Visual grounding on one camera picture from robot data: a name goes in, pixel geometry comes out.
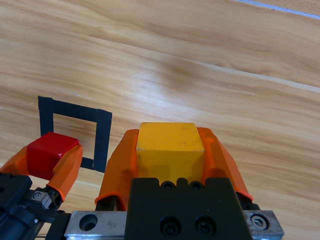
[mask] black square outline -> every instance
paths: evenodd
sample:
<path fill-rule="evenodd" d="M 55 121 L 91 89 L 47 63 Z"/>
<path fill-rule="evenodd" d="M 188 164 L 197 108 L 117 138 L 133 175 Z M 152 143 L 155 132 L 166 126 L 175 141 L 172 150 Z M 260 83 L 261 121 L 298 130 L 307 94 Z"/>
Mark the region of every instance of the black square outline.
<path fill-rule="evenodd" d="M 38 96 L 41 136 L 54 132 L 54 114 L 96 123 L 93 160 L 82 158 L 81 167 L 104 173 L 107 165 L 112 112 Z"/>

